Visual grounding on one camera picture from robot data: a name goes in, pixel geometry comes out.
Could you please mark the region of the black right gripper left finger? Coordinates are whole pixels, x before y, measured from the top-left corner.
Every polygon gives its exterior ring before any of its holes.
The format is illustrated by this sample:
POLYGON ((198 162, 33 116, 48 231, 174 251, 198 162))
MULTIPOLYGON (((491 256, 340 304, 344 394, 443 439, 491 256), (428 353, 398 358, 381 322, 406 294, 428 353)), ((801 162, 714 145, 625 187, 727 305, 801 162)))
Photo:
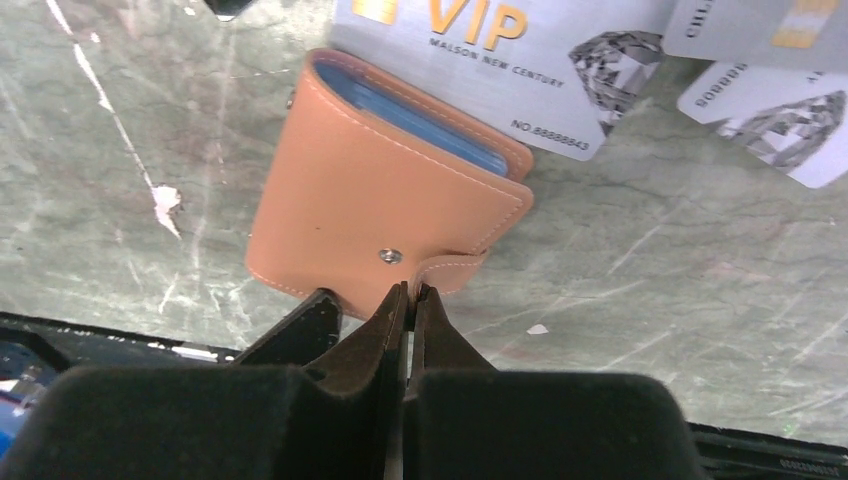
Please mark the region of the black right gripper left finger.
POLYGON ((1 459, 5 479, 384 479, 408 291, 304 365, 83 367, 1 459))

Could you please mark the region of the tan leather card holder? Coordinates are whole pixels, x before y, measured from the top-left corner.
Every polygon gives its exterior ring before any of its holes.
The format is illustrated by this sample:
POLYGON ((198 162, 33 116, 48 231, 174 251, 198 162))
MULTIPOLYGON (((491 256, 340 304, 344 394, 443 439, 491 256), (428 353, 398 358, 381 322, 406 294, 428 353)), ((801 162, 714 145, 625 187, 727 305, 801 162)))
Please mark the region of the tan leather card holder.
POLYGON ((369 318, 391 286, 464 287, 532 206, 530 150, 367 62, 306 57, 263 189, 246 265, 369 318))

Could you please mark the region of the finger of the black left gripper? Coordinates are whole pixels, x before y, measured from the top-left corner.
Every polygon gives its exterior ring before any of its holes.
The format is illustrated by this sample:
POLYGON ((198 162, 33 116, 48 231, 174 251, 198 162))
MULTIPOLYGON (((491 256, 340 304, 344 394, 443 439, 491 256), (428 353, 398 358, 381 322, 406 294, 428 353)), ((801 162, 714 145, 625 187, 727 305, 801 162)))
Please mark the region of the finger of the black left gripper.
POLYGON ((232 361, 239 366, 304 366, 334 347, 343 310, 334 292, 317 289, 232 361))

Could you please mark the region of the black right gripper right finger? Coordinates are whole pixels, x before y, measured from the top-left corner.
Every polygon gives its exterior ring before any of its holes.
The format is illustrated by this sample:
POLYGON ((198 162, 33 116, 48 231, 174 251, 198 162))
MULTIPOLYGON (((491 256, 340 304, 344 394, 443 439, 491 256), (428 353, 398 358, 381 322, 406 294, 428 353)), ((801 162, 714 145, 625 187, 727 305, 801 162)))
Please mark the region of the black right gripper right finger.
POLYGON ((405 398, 409 479, 702 479, 691 431, 659 381, 496 369, 438 291, 415 305, 405 398))

